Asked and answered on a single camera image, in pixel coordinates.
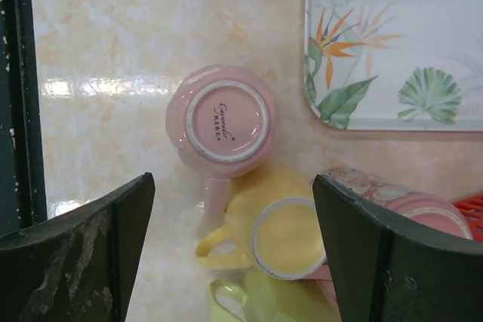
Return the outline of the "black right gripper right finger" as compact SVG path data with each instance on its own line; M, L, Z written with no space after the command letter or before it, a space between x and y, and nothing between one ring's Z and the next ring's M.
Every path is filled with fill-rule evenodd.
M480 321L482 244L365 200L328 176L312 184L344 321Z

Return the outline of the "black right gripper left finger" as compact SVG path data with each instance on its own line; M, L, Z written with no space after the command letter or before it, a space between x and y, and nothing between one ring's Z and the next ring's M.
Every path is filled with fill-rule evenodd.
M145 173L1 237L3 321L123 321L155 196Z

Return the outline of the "pink ghost pattern mug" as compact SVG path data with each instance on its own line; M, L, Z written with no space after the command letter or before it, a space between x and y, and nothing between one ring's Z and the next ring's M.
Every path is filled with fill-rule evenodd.
M472 240L469 223L448 201L431 194L351 167L335 167L321 173L358 196L401 214L419 224L450 235Z

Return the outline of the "yellow mug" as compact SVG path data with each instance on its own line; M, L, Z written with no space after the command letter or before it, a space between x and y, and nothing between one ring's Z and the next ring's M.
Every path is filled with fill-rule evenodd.
M327 257L309 181L280 161L235 178L223 224L199 242L195 258L207 269L256 267L282 280L317 272Z

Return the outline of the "lime green faceted mug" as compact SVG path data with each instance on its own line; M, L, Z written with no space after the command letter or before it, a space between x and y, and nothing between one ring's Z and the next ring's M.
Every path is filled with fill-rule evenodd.
M212 321L340 321L315 281L284 281L252 268L240 284L216 279L208 287Z

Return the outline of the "pale pink faceted mug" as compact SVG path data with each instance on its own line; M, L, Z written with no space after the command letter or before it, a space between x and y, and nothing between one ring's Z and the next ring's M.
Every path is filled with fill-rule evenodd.
M165 130L181 161L206 179L206 213L223 214L232 179L267 158L278 119L274 93L249 69L205 66L181 81L168 103Z

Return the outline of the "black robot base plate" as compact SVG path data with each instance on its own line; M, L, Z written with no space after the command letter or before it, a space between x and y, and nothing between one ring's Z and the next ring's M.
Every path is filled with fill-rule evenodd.
M1 0L1 233L47 218L32 0Z

